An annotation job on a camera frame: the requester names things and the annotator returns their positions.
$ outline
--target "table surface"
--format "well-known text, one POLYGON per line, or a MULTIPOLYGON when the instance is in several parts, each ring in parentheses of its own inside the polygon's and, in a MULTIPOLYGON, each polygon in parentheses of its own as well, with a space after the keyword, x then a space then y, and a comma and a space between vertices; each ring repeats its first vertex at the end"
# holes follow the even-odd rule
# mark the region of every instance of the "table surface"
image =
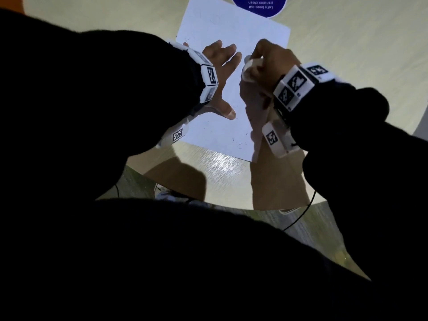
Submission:
MULTIPOLYGON (((129 29, 164 39, 175 38, 188 2, 23 1, 26 14, 76 31, 129 29)), ((414 132, 427 106, 428 0, 287 0, 272 20, 290 27, 288 47, 302 63, 323 63, 357 88, 376 88, 389 101, 387 121, 414 132)), ((356 151, 364 149, 356 145, 356 151)), ((133 156, 128 166, 209 203, 268 210, 308 204, 313 189, 302 173, 303 158, 301 151, 276 159, 262 142, 259 161, 249 163, 177 142, 133 156)), ((317 195, 314 202, 323 200, 317 195)))

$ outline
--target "fingernail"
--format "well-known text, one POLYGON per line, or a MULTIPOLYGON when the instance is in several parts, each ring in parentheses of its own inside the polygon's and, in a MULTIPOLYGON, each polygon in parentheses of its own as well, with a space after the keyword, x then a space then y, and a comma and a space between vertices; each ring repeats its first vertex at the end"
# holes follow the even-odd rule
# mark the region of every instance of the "fingernail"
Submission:
POLYGON ((235 113, 235 111, 234 111, 233 109, 230 111, 230 113, 228 113, 228 114, 226 115, 226 118, 228 118, 228 119, 230 119, 230 120, 235 119, 235 117, 236 117, 236 113, 235 113))

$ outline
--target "right hand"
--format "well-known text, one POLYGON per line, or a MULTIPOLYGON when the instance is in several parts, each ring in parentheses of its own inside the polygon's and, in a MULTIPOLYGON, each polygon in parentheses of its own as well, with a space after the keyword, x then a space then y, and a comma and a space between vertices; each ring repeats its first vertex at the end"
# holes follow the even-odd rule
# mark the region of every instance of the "right hand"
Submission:
POLYGON ((284 49, 267 39, 259 40, 250 58, 259 59, 262 56, 263 66, 250 67, 249 74, 272 96, 281 75, 287 74, 294 65, 299 66, 302 63, 290 49, 284 49))

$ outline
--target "sheet of paper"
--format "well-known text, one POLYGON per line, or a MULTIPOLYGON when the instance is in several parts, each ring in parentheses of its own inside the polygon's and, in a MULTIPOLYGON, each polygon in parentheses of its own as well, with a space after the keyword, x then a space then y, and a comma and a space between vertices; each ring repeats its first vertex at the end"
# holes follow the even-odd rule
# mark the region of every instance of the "sheet of paper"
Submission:
POLYGON ((214 112, 201 113, 190 122, 183 141, 247 161, 257 161, 263 139, 261 128, 267 111, 254 84, 241 83, 244 58, 257 42, 266 38, 286 47, 290 29, 280 23, 241 9, 223 0, 190 0, 177 34, 177 42, 187 42, 195 50, 221 39, 226 47, 234 43, 242 61, 227 80, 223 99, 236 112, 230 121, 214 112))

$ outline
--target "cable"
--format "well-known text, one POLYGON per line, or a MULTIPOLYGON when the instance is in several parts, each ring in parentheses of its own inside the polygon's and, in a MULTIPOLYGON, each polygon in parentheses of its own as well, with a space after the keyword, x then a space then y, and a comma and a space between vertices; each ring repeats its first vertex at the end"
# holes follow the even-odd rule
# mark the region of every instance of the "cable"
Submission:
POLYGON ((290 227, 292 227, 294 224, 296 224, 296 222, 298 221, 298 220, 300 220, 300 218, 307 212, 307 210, 309 209, 309 207, 311 207, 311 205, 312 205, 312 202, 314 201, 314 198, 315 198, 315 194, 316 194, 317 192, 316 191, 314 191, 314 195, 312 196, 312 199, 311 199, 311 201, 309 202, 309 205, 308 205, 308 207, 306 207, 306 209, 303 211, 303 213, 296 219, 296 221, 294 221, 294 222, 292 222, 288 227, 286 227, 285 229, 283 229, 282 231, 283 232, 285 232, 288 228, 290 228, 290 227))
POLYGON ((120 198, 120 196, 119 196, 119 187, 117 187, 117 183, 114 186, 116 187, 116 190, 117 190, 117 198, 120 198))

